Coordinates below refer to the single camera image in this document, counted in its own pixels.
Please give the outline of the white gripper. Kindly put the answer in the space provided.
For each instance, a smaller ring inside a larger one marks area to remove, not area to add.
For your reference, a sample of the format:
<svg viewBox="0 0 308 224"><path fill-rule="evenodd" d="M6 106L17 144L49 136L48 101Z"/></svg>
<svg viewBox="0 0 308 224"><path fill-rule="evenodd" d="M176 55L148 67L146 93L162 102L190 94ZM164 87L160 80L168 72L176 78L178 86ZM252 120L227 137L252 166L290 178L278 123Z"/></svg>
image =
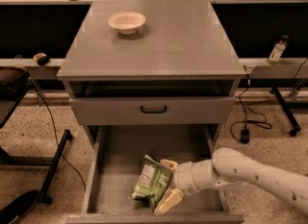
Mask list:
<svg viewBox="0 0 308 224"><path fill-rule="evenodd" d="M199 192L193 178L193 163L184 162L178 164L175 161L166 159L160 160L160 164L169 168L173 173L170 185L175 188L168 188L154 210L156 215L163 215L178 205L184 195L193 195Z"/></svg>

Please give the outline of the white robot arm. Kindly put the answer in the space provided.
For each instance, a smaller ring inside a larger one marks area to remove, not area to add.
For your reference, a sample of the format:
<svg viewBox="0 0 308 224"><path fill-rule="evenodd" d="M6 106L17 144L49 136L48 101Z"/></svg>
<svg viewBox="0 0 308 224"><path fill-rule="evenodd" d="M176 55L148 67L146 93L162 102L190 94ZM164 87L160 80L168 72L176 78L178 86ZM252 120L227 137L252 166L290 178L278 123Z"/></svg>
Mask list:
<svg viewBox="0 0 308 224"><path fill-rule="evenodd" d="M178 205L185 196L203 189L227 189L242 183L255 185L293 207L308 213L308 178L257 162L230 148L219 148L209 160L178 164L162 160L173 175L155 208L162 215Z"/></svg>

